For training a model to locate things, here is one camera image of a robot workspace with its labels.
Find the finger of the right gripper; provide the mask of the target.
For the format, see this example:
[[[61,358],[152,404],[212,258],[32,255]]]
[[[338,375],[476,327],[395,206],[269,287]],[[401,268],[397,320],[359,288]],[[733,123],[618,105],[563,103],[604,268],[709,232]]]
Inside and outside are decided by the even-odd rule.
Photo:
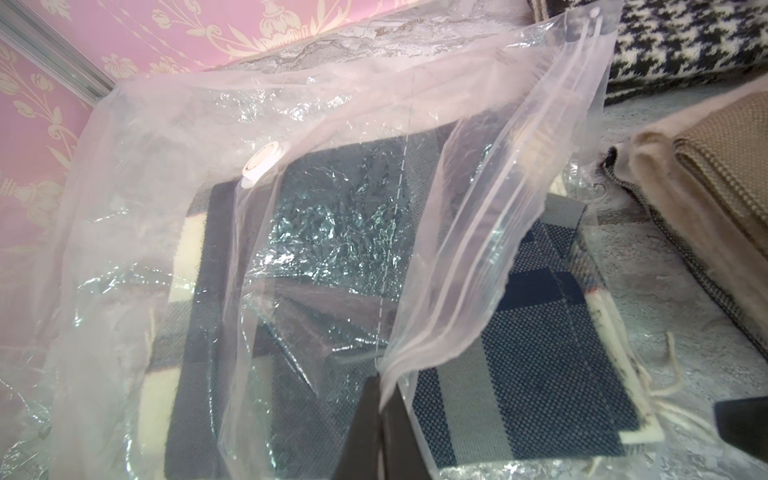
[[[764,463],[768,461],[766,396],[716,402],[714,417],[725,443]]]

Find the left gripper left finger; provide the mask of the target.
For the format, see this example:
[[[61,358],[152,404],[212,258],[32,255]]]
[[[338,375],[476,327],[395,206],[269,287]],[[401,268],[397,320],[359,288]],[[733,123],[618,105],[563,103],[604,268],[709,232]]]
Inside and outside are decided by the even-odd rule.
[[[380,379],[366,379],[348,430],[333,480],[376,480],[379,477],[382,428]]]

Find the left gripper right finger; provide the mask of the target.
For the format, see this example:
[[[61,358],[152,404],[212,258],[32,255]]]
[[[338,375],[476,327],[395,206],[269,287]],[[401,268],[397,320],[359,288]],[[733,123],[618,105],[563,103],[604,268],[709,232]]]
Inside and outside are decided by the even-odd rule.
[[[431,479],[399,387],[395,388],[381,413],[381,428],[381,478]]]

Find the navy grey checked scarf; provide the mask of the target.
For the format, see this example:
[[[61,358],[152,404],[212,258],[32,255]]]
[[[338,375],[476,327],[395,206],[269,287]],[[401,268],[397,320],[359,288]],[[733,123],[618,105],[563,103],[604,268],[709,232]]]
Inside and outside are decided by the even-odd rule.
[[[443,240],[504,121],[341,144],[281,162],[268,147],[186,213],[172,294],[139,404],[149,479],[227,479],[241,426],[255,475],[327,479],[377,373],[415,241]],[[410,402],[438,469],[623,457],[663,438],[617,345],[583,249],[582,203],[549,195],[480,336],[418,371]]]

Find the black white houndstooth scarf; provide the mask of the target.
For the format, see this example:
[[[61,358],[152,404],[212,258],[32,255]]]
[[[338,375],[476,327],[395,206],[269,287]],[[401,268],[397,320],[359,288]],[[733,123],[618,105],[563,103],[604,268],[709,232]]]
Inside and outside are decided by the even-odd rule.
[[[620,10],[605,103],[767,70],[765,1],[608,1]]]

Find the clear plastic vacuum bag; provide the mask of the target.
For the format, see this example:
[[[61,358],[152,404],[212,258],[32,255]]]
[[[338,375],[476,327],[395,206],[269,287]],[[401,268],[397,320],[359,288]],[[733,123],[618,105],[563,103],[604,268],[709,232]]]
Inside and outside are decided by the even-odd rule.
[[[664,431],[562,170],[619,1],[433,53],[119,85],[59,180],[1,181],[5,479],[329,479],[372,400],[406,478],[625,457]]]

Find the grey black checked scarf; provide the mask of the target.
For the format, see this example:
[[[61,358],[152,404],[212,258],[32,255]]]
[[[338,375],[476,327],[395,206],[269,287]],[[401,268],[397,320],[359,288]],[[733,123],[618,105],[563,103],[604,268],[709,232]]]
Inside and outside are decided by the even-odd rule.
[[[618,166],[622,147],[623,145],[619,144],[608,149],[605,159],[600,163],[603,174],[643,207],[653,224],[678,252],[687,270],[699,286],[725,313],[736,328],[746,336],[759,354],[764,359],[767,359],[767,338],[759,332],[757,324],[737,305],[734,298],[726,290],[708,276],[705,264],[695,255],[687,243],[673,231],[670,225],[663,219],[661,213],[649,203],[640,187],[633,181],[620,178]]]

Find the cream fuzzy scarf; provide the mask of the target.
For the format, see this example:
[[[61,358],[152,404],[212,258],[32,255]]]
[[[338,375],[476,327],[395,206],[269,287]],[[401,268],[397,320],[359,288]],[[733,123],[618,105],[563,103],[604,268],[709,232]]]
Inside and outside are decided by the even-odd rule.
[[[767,248],[749,240],[716,205],[704,187],[675,157],[674,139],[708,115],[752,93],[767,94],[758,77],[642,127],[621,148],[618,172],[637,184],[705,264],[706,273],[726,290],[767,338]]]

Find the beige plaid scarf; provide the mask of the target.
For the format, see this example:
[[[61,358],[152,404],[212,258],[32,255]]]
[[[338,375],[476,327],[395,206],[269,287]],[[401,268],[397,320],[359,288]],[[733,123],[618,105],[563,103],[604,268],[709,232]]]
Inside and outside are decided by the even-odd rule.
[[[752,93],[678,135],[676,160],[726,217],[767,248],[767,94]]]

